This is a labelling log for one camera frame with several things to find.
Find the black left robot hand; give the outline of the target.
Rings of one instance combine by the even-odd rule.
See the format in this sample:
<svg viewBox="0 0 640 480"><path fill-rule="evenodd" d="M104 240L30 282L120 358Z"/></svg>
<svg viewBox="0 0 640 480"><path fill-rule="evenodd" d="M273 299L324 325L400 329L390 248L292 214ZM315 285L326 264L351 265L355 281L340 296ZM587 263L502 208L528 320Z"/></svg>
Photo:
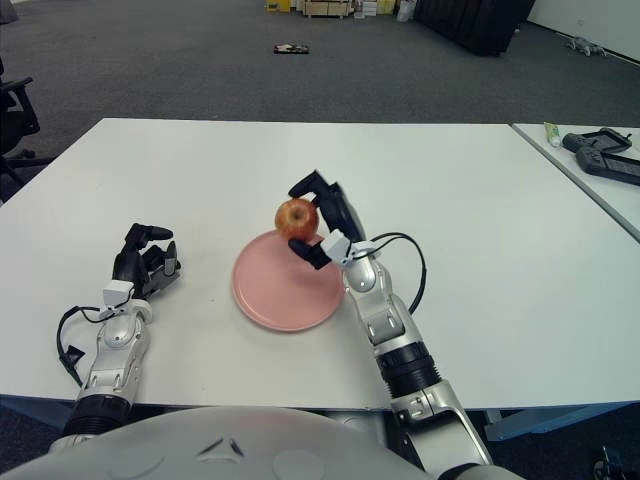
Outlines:
<svg viewBox="0 0 640 480"><path fill-rule="evenodd" d="M131 282L131 297L147 300L176 281L180 273L173 232L134 223L114 260L112 279Z"/></svg>

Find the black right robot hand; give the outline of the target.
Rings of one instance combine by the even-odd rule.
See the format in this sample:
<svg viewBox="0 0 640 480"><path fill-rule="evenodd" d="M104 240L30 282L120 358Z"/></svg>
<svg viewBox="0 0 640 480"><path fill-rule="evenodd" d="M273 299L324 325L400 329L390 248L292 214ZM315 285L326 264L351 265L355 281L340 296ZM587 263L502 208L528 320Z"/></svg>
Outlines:
<svg viewBox="0 0 640 480"><path fill-rule="evenodd" d="M292 198L301 198L313 193L312 203L320 210L329 232L339 230L352 243L366 239L359 217L348 201L338 183L328 184L321 174L314 170L296 183L288 192ZM291 239L288 246L299 258L311 264L316 270L324 268L331 262L321 248L320 243L314 245L307 241Z"/></svg>

